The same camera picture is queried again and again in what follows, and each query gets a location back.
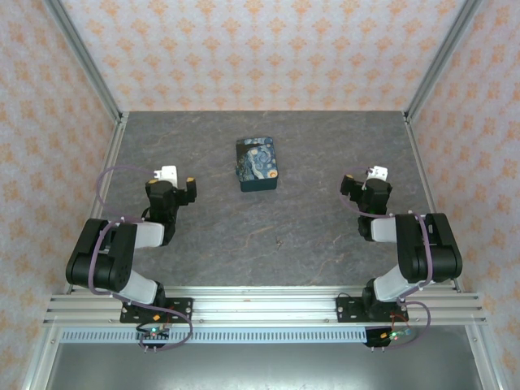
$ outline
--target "gray mat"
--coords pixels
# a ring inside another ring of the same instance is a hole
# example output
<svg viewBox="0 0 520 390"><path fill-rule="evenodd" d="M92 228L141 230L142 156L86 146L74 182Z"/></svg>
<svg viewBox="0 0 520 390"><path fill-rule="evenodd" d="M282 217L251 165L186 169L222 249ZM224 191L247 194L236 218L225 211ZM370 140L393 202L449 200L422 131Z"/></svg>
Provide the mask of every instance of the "gray mat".
<svg viewBox="0 0 520 390"><path fill-rule="evenodd" d="M278 188L242 193L235 141L260 136L274 138ZM346 167L388 167L389 211L428 211L399 112L132 112L117 164L197 179L172 242L135 253L134 269L165 285L364 284L390 270L395 245L364 241L340 202ZM140 215L148 179L116 172L108 202Z"/></svg>

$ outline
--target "starry night box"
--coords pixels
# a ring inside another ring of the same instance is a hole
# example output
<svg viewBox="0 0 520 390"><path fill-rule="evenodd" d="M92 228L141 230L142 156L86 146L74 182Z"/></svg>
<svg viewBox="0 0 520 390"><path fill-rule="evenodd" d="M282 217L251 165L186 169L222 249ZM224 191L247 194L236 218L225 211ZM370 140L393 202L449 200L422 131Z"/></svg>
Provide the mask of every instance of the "starry night box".
<svg viewBox="0 0 520 390"><path fill-rule="evenodd" d="M236 142L236 174L243 193L276 189L278 167L270 136Z"/></svg>

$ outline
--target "wall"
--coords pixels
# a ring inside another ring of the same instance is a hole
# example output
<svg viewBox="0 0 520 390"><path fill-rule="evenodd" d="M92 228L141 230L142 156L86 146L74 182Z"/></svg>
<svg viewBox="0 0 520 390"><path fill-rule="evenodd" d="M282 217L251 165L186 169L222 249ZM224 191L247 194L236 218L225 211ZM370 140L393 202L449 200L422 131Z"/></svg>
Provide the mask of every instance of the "wall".
<svg viewBox="0 0 520 390"><path fill-rule="evenodd" d="M124 111L402 110L463 0L65 0Z"/></svg>
<svg viewBox="0 0 520 390"><path fill-rule="evenodd" d="M520 383L520 4L484 0L413 123L439 210Z"/></svg>
<svg viewBox="0 0 520 390"><path fill-rule="evenodd" d="M0 388L18 389L113 123L42 0L0 3Z"/></svg>

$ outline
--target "purple cable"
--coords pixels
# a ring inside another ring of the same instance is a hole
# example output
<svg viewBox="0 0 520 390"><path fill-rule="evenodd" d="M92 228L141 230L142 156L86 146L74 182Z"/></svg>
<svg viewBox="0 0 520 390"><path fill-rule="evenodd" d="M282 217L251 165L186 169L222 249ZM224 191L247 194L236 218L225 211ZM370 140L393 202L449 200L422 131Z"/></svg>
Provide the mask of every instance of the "purple cable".
<svg viewBox="0 0 520 390"><path fill-rule="evenodd" d="M114 210L111 207L109 207L105 203L105 201L103 201L103 199L101 198L101 185L102 185L103 177L105 177L105 175L108 172L112 172L112 171L135 171L135 172L145 173L146 175L152 175L152 176L154 175L154 171L150 171L148 169L143 169L143 168L139 168L139 167L133 167L131 165L115 165L113 167L108 167L105 171L103 171L99 174L99 176L97 177L97 181L96 181L96 199L97 199L97 201L103 207L103 209L108 211L109 213L111 213L113 215L123 215L123 213L120 213L117 210ZM124 216L124 218L127 220L127 222L139 223L142 221L142 219L137 219L135 217Z"/></svg>
<svg viewBox="0 0 520 390"><path fill-rule="evenodd" d="M365 171L369 171L371 168L367 168L367 167L352 167L348 170L348 172L350 171L355 171L355 170L365 170ZM343 203L348 209L350 209L351 211L359 214L359 215L362 215L362 216L365 216L365 217L369 217L369 218L375 218L375 219L379 219L379 218L392 218L393 215L378 215L378 214L369 214L369 213L364 213L360 210L357 210L355 209L354 207L352 207L342 196L341 194L341 183L343 182L343 177L341 178L341 182L340 182L340 186L339 186L339 196L340 196L340 200L341 200L341 203ZM430 324L431 324L431 312L430 310L428 309L428 307L422 303L422 302L419 302L419 301L410 301L410 302L403 302L405 300L405 298L413 293L416 293L420 288L423 288L423 287L426 287L430 282L431 282L431 278L433 278L433 260L431 258L431 251L430 251L430 240L428 238L428 230L426 228L426 224L424 223L423 221L423 218L421 217L420 214L416 214L414 213L414 216L415 218L418 220L419 222L419 226L421 228L421 233L422 233L422 240L424 241L424 249L425 249L425 252L426 252L426 261L427 261L427 277L426 277L426 280L421 283L420 285L418 286L415 286L413 288L411 288L410 290L408 290L407 292L404 292L403 294L401 294L398 298L397 298L397 304L399 306L407 306L407 305L420 305L424 308L424 310L426 311L427 313L427 322L426 322L426 326L424 327L424 331L414 340L408 342L408 343L404 343L404 344L399 344L399 345L391 345L389 347L387 347L387 349L398 349L398 348L402 348L404 346L408 346L408 345L411 345L413 343L415 343L417 340L421 339L424 334L427 332L427 330L429 329L430 327Z"/></svg>
<svg viewBox="0 0 520 390"><path fill-rule="evenodd" d="M165 344L163 347L157 348L157 349L154 349L154 350L156 350L156 351L166 351L168 349L173 349L173 348L180 347L181 345L185 344L191 338L191 336L193 335L193 324L192 324L192 322L190 321L190 319L187 316L185 316L184 314L182 314L182 313L180 313L179 311L176 311L176 310L171 310L171 309L167 309L167 308L164 308L164 307L157 307L157 306L152 306L152 305L146 305L144 303L140 303L140 302L136 302L136 301L130 301L129 299L127 299L125 297L121 297L119 294L114 294L114 293L109 292L109 291L98 291L94 287L94 270L96 269L96 262L98 261L99 249L101 248L103 239L105 238L105 236L108 233L108 231L111 228L113 228L118 222L119 221L117 221L117 220L110 221L99 233L99 237L98 237L98 239L96 241L96 245L94 246L94 251L92 253L92 260L90 262L90 268L89 268L89 290L90 290L90 292L92 294L95 294L95 295L112 295L113 297L115 297L115 298L117 298L120 301L125 302L125 303L132 303L132 305L140 306L140 307L142 307L144 309L155 310L155 311L162 311L164 313L169 313L169 314L176 315L177 317L181 317L189 325L189 333L188 333L188 335L183 340L179 341L178 343ZM144 333L141 336L140 340L139 340L139 346L141 348L143 348L145 351L148 349L148 346L144 345L144 343L143 343L143 340L144 340L144 338L146 336L147 336L146 333Z"/></svg>

